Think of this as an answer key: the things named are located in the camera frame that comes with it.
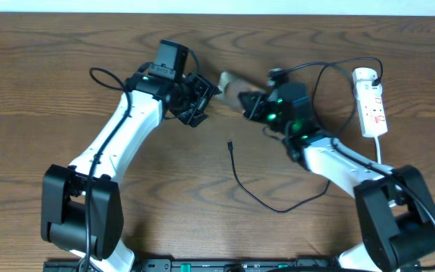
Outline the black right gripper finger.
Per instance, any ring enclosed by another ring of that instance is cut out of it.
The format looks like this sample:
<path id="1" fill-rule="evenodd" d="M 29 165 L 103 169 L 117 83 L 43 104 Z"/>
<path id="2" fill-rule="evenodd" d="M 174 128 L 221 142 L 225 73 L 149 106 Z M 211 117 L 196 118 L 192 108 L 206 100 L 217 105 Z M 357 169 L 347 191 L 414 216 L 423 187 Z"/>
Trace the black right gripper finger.
<path id="1" fill-rule="evenodd" d="M 259 91 L 245 91 L 240 92 L 238 98 L 243 108 L 252 108 L 256 103 L 260 103 L 263 99 L 266 99 L 267 94 Z"/>
<path id="2" fill-rule="evenodd" d="M 248 120 L 263 120 L 265 103 L 257 101 L 248 101 L 242 104 L 244 109 L 243 116 Z"/>

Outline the bronze Galaxy smartphone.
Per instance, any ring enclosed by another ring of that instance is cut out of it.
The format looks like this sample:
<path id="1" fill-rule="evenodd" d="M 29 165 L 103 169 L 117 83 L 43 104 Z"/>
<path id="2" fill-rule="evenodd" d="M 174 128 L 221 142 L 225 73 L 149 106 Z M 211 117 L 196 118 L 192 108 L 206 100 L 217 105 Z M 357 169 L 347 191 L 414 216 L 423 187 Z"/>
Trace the bronze Galaxy smartphone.
<path id="1" fill-rule="evenodd" d="M 220 94 L 214 96 L 214 99 L 223 102 L 236 112 L 243 112 L 244 108 L 238 98 L 241 92 L 260 92 L 265 93 L 263 88 L 251 83 L 237 74 L 230 72 L 222 72 L 218 81 L 218 89 Z"/>

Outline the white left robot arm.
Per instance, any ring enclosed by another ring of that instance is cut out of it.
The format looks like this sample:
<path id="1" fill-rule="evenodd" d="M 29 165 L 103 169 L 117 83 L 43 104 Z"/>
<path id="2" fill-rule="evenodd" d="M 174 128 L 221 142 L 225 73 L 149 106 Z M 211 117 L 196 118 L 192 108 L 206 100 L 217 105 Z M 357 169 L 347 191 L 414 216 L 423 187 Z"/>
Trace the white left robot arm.
<path id="1" fill-rule="evenodd" d="M 124 215 L 120 184 L 141 144 L 170 113 L 192 128 L 206 119 L 205 108 L 218 88 L 199 70 L 185 73 L 188 47 L 159 43 L 155 60 L 126 80 L 115 80 L 119 105 L 93 142 L 69 165 L 51 165 L 42 180 L 41 237 L 78 256 L 76 261 L 46 261 L 45 271 L 130 271 L 135 253 L 122 240 Z"/>

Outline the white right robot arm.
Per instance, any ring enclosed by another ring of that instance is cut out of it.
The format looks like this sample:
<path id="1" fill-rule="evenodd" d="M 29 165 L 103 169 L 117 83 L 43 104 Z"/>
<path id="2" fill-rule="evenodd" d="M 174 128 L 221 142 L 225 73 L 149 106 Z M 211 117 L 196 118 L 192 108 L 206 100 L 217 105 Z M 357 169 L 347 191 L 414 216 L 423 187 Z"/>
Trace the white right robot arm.
<path id="1" fill-rule="evenodd" d="M 238 99 L 247 119 L 283 135 L 292 161 L 354 198 L 362 242 L 342 252 L 332 270 L 435 270 L 435 204 L 417 168 L 382 165 L 344 146 L 319 126 L 301 83 Z"/>

